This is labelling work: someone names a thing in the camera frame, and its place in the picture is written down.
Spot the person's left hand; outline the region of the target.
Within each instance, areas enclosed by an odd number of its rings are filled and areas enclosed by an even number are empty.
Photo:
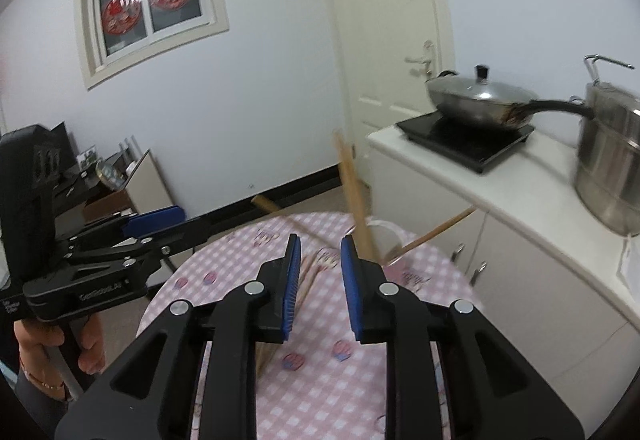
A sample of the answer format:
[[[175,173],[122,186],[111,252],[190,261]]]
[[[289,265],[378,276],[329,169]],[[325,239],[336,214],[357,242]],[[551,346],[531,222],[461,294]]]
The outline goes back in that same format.
[[[20,351],[21,369],[27,380],[47,397],[63,400],[66,386],[47,351],[47,348],[58,348],[64,344],[62,329],[31,319],[16,321],[13,329]],[[105,368],[104,337],[99,314],[90,316],[81,328],[79,343],[78,368],[88,375],[98,374]]]

